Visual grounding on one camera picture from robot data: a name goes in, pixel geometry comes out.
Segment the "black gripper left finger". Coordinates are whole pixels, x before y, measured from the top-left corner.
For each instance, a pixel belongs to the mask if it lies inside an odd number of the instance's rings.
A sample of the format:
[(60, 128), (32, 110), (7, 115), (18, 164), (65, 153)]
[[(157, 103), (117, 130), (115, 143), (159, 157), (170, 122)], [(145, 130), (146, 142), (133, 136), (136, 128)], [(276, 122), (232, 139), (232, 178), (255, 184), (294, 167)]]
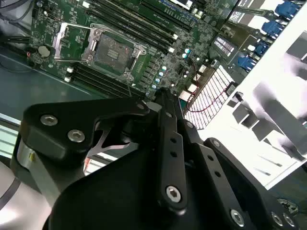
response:
[(174, 127), (171, 92), (152, 103), (126, 97), (28, 107), (14, 156), (51, 207), (73, 183), (143, 146), (158, 142), (163, 125)]

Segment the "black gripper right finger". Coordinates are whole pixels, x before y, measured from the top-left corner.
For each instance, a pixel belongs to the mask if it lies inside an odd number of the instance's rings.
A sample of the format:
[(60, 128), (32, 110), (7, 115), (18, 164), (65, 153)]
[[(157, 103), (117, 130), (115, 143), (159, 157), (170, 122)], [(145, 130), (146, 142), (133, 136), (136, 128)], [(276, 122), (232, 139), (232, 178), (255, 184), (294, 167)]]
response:
[(290, 212), (217, 139), (202, 140), (170, 97), (182, 136), (189, 204), (205, 230), (297, 230)]

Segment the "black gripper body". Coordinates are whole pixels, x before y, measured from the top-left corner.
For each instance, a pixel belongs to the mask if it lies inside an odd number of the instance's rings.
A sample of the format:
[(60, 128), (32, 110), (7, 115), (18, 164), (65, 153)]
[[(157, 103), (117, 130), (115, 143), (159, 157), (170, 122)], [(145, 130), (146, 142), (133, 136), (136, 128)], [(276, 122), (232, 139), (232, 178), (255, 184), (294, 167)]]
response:
[(232, 230), (234, 193), (212, 149), (186, 120), (70, 185), (50, 230)]

